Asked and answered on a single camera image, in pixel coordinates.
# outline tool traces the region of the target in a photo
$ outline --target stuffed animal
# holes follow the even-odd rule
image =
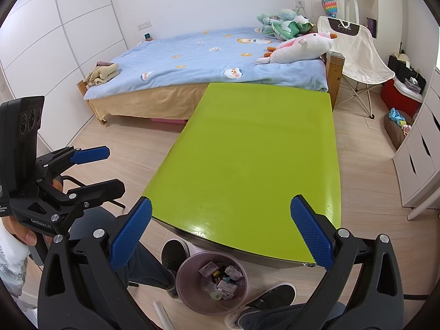
[[[333,48],[333,39],[337,35],[329,32],[311,33],[281,43],[277,48],[268,47],[263,58],[257,59],[258,65],[267,63],[294,63],[319,58]]]
[[[273,22],[272,28],[276,39],[279,41],[287,41],[298,37],[300,34],[305,35],[313,28],[313,25],[308,19],[299,15],[295,17],[293,21],[284,21],[283,23],[279,21]]]
[[[263,24],[261,30],[263,35],[274,36],[280,41],[287,41],[298,34],[308,33],[312,28],[308,19],[290,9],[282,9],[278,15],[262,13],[257,16],[257,19]]]

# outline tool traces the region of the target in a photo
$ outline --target green table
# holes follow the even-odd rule
[[[248,83],[208,86],[144,191],[153,217],[184,238],[314,263],[290,217],[297,194],[340,227],[329,94]]]

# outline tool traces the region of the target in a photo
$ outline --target white drawer cabinet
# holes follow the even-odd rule
[[[408,202],[411,196],[419,190],[419,182],[417,181],[415,168],[412,164],[410,153],[406,145],[400,149],[400,152],[397,153],[394,161],[400,180],[402,200]]]
[[[417,128],[426,143],[436,170],[440,170],[440,124],[429,105],[425,105],[419,113]]]
[[[414,125],[394,156],[402,205],[417,207],[440,187],[440,72],[436,69]]]

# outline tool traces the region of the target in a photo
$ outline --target white canvas chair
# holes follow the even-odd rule
[[[370,91],[377,85],[394,78],[395,73],[379,57],[370,31],[365,26],[325,16],[318,19],[318,31],[336,33],[337,38],[333,40],[332,51],[339,52],[345,57],[342,80],[354,95],[337,104],[358,98],[368,116],[374,119]],[[351,85],[350,79],[356,82],[356,87]],[[360,89],[359,84],[364,84],[366,87]],[[369,108],[360,98],[360,94],[364,92],[368,94]]]

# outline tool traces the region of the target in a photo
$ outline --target pink box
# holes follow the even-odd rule
[[[162,123],[176,123],[176,124],[186,124],[184,119],[157,119],[151,118],[152,121],[161,121]]]

